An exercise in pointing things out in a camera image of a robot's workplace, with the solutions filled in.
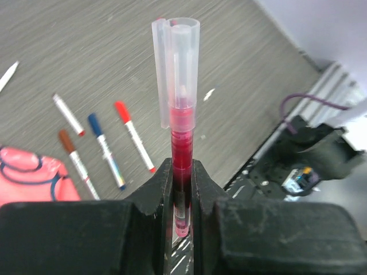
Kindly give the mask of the dark red capped pen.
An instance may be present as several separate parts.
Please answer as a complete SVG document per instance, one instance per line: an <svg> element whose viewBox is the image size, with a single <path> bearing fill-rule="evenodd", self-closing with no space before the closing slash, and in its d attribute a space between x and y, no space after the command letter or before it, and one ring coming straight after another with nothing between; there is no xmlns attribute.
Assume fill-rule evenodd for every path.
<svg viewBox="0 0 367 275"><path fill-rule="evenodd" d="M170 110L174 219L179 237L187 236L189 231L193 121L192 108Z"/></svg>

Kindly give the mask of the white pen brown cap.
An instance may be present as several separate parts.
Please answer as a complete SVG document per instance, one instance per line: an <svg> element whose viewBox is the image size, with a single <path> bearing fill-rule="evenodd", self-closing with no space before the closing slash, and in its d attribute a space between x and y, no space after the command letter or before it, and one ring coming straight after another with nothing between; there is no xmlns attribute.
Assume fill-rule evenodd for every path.
<svg viewBox="0 0 367 275"><path fill-rule="evenodd" d="M65 129L60 130L58 133L58 138L60 139L60 142L63 145L65 151L68 153L73 165L76 167L79 177L86 184L93 198L95 200L100 200L100 197L90 180L87 169L82 163L80 156L68 135L68 132Z"/></svg>

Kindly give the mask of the white pen crosswise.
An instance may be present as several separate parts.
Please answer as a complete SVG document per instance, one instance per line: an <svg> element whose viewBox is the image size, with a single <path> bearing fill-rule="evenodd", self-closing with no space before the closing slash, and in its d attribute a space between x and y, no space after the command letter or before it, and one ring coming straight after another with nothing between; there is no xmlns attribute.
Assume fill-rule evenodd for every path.
<svg viewBox="0 0 367 275"><path fill-rule="evenodd" d="M19 61L16 61L1 77L0 79L0 92L3 90L3 88L7 85L7 83L10 81L12 76L17 70L17 67L19 65Z"/></svg>

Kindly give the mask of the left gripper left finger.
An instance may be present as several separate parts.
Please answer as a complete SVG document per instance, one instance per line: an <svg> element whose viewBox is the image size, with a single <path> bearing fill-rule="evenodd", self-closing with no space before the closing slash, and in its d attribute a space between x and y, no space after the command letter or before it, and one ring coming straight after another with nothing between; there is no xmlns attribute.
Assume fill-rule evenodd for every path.
<svg viewBox="0 0 367 275"><path fill-rule="evenodd" d="M172 165L122 200L1 207L2 274L169 274Z"/></svg>

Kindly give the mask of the short white pen red tip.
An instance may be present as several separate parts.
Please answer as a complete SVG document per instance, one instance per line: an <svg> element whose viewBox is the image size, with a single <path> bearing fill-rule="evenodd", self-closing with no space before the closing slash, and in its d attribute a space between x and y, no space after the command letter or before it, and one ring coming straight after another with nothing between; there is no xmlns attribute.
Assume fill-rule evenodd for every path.
<svg viewBox="0 0 367 275"><path fill-rule="evenodd" d="M154 174L156 172L156 168L153 165L136 129L135 126L131 120L131 115L122 101L116 101L114 103L114 107L120 116L120 119L122 120L123 124L126 126L128 132L130 133L130 136L132 138L133 143L135 144L136 149L138 150L144 164L146 165L147 169Z"/></svg>

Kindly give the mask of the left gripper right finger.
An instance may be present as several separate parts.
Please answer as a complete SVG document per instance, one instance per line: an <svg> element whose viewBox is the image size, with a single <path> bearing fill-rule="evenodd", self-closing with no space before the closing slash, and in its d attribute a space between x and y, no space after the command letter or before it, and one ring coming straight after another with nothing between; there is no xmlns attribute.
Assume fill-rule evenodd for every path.
<svg viewBox="0 0 367 275"><path fill-rule="evenodd" d="M241 200L192 168L193 274L363 274L366 243L329 203Z"/></svg>

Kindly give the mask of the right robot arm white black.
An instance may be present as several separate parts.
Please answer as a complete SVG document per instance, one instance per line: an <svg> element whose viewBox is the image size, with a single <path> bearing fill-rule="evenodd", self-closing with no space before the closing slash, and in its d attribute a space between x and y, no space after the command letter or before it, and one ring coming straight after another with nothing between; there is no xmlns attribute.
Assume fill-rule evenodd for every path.
<svg viewBox="0 0 367 275"><path fill-rule="evenodd" d="M365 151L352 147L343 127L311 128L301 116L292 124L297 133L284 129L250 169L249 179L264 196L295 201L321 181L346 178L364 162Z"/></svg>

